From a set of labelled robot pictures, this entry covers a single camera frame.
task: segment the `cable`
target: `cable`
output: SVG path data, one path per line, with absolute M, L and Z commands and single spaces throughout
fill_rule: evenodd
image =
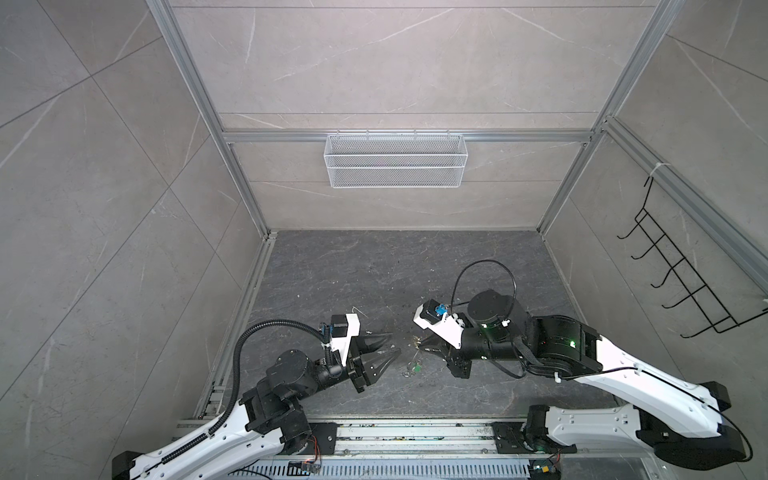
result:
M 333 374 L 333 369 L 331 369 L 331 366 L 334 365 L 333 361 L 333 352 L 330 349 L 331 344 L 331 328 L 330 326 L 326 325 L 325 323 L 320 327 L 320 333 L 323 335 L 323 345 L 328 345 L 329 347 L 323 349 L 323 355 L 326 359 L 326 368 L 328 369 L 328 374 L 331 375 L 331 378 L 338 379 L 342 373 L 343 370 L 339 370 L 337 374 Z
M 235 343 L 234 353 L 232 354 L 232 394 L 230 396 L 230 401 L 227 403 L 227 408 L 224 410 L 224 413 L 219 417 L 216 423 L 214 423 L 214 425 L 208 429 L 207 435 L 204 433 L 200 434 L 199 436 L 195 437 L 188 443 L 185 443 L 184 445 L 182 445 L 180 448 L 173 450 L 171 453 L 169 453 L 168 455 L 165 455 L 161 459 L 161 463 L 165 464 L 170 462 L 171 460 L 185 453 L 187 450 L 191 449 L 192 447 L 202 442 L 203 440 L 212 437 L 214 433 L 227 421 L 230 414 L 232 413 L 232 410 L 234 410 L 235 405 L 237 405 L 237 397 L 238 397 L 238 394 L 240 393 L 240 353 L 243 350 L 243 345 L 245 344 L 245 341 L 248 340 L 248 337 L 250 337 L 255 332 L 258 332 L 263 328 L 267 328 L 268 326 L 289 326 L 289 327 L 307 332 L 310 335 L 315 336 L 315 338 L 317 338 L 323 344 L 323 348 L 326 351 L 326 355 L 328 354 L 328 351 L 330 351 L 330 346 L 329 346 L 329 343 L 326 342 L 326 337 L 316 329 L 307 325 L 306 323 L 297 322 L 295 320 L 275 319 L 275 320 L 267 320 L 264 322 L 255 323 L 249 326 L 245 330 L 245 332 L 243 332 L 243 334 L 240 335 L 240 338 L 237 339 L 237 343 Z
M 310 437 L 310 440 L 312 440 L 314 451 L 315 451 L 315 458 L 313 460 L 310 460 L 310 463 L 317 462 L 317 457 L 320 456 L 320 447 L 317 445 L 317 437 L 312 435 Z
M 451 304 L 449 307 L 451 309 L 451 314 L 453 314 L 453 301 L 456 298 L 456 287 L 458 287 L 458 281 L 462 278 L 462 275 L 464 275 L 464 272 L 467 271 L 469 267 L 471 267 L 472 265 L 477 265 L 478 263 L 495 263 L 499 265 L 501 268 L 503 268 L 509 274 L 509 277 L 512 279 L 512 302 L 509 304 L 509 311 L 505 315 L 505 318 L 509 318 L 509 316 L 512 314 L 512 307 L 515 306 L 515 300 L 517 299 L 517 296 L 518 296 L 518 284 L 517 282 L 515 282 L 515 276 L 512 275 L 512 271 L 510 271 L 510 269 L 507 268 L 506 265 L 499 262 L 498 260 L 493 260 L 491 258 L 476 260 L 470 263 L 469 265 L 465 266 L 464 269 L 458 274 L 458 276 L 456 277 L 456 283 L 453 284 L 453 293 L 451 293 Z
M 237 470 L 233 470 L 233 471 L 232 471 L 232 472 L 230 472 L 230 473 L 234 473 L 234 472 L 246 472 L 246 473 L 253 473 L 254 475 L 260 475 L 260 476 L 262 476 L 262 477 L 264 477 L 264 478 L 267 478 L 268 480 L 272 480 L 272 477 L 270 477 L 270 476 L 268 476 L 268 475 L 264 475 L 264 474 L 263 474 L 263 473 L 261 473 L 261 472 L 255 472 L 254 470 L 249 470 L 248 468 L 238 468 Z
M 549 455 L 549 458 L 547 458 L 547 460 L 552 464 L 552 466 L 555 466 L 560 462 L 560 454 L 562 452 L 563 452 L 563 449 L 558 449 L 555 453 L 553 453 L 552 455 Z M 552 457 L 554 457 L 555 455 L 558 456 L 558 459 L 553 462 Z
M 521 378 L 523 378 L 525 376 L 525 373 L 527 373 L 527 370 L 525 368 L 523 368 L 523 373 L 521 375 L 518 375 L 517 373 L 513 373 L 510 370 L 507 370 L 501 363 L 499 363 L 499 362 L 497 362 L 497 361 L 495 361 L 493 359 L 488 359 L 488 361 L 493 366 L 495 366 L 497 369 L 499 369 L 502 372 L 506 373 L 507 375 L 509 375 L 513 379 L 521 379 Z
M 635 367 L 635 366 L 622 366 L 622 367 L 617 368 L 617 369 L 604 370 L 602 372 L 585 373 L 584 375 L 564 376 L 564 377 L 562 377 L 562 379 L 563 380 L 580 379 L 580 378 L 583 378 L 585 376 L 602 375 L 604 373 L 620 372 L 621 370 L 638 370 L 638 368 Z M 748 462 L 749 460 L 752 459 L 753 454 L 754 454 L 754 451 L 752 450 L 752 443 L 750 443 L 750 440 L 746 437 L 746 435 L 744 435 L 744 432 L 741 431 L 739 426 L 736 425 L 735 423 L 733 423 L 733 420 L 731 420 L 730 418 L 726 417 L 725 414 L 723 414 L 720 410 L 714 408 L 709 403 L 706 403 L 705 401 L 703 401 L 699 397 L 695 396 L 693 393 L 688 392 L 687 390 L 680 388 L 679 386 L 675 385 L 674 383 L 669 382 L 669 381 L 667 381 L 665 379 L 662 379 L 661 377 L 656 376 L 653 373 L 648 372 L 647 370 L 643 370 L 642 373 L 645 373 L 646 375 L 652 376 L 656 380 L 658 380 L 658 381 L 660 381 L 662 383 L 666 383 L 667 385 L 669 385 L 670 387 L 672 387 L 674 389 L 680 390 L 682 393 L 688 395 L 692 399 L 697 400 L 698 402 L 703 403 L 704 405 L 706 405 L 713 412 L 716 412 L 716 413 L 720 414 L 721 417 L 726 419 L 728 421 L 728 423 L 730 423 L 731 426 L 733 426 L 736 429 L 736 431 L 739 432 L 739 435 L 741 435 L 741 438 L 744 439 L 744 443 L 746 443 L 746 447 L 750 450 L 750 454 L 749 455 L 747 455 L 745 458 L 743 458 L 741 460 L 736 460 L 736 462 L 737 463 L 746 463 L 746 462 Z
M 158 467 L 160 465 L 163 465 L 163 462 L 158 462 L 158 463 L 152 465 L 150 468 L 147 468 L 142 473 L 140 473 L 140 474 L 136 475 L 135 477 L 133 477 L 131 480 L 136 480 L 137 478 L 140 478 L 143 474 L 145 474 L 147 472 L 151 472 L 153 468 Z
M 637 370 L 637 367 L 636 366 L 620 366 L 617 369 L 603 370 L 602 372 L 595 372 L 595 373 L 585 373 L 584 375 L 562 376 L 560 378 L 563 380 L 581 379 L 581 378 L 584 378 L 585 376 L 602 375 L 604 373 L 620 372 L 621 370 Z

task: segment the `wire mesh basket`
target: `wire mesh basket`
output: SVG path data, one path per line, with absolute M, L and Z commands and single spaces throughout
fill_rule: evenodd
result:
M 467 146 L 460 134 L 334 134 L 323 156 L 334 188 L 458 187 Z

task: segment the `zip tie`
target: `zip tie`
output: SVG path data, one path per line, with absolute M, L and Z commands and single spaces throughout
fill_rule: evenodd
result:
M 668 167 L 671 167 L 671 166 L 672 166 L 672 164 L 663 164 L 663 163 L 661 163 L 661 162 L 656 162 L 656 166 L 654 167 L 654 169 L 653 169 L 653 170 L 651 170 L 651 171 L 650 171 L 650 173 L 648 174 L 648 177 L 653 177 L 653 175 L 654 175 L 654 173 L 656 172 L 656 170 L 657 170 L 659 167 L 661 167 L 662 165 L 667 165 Z

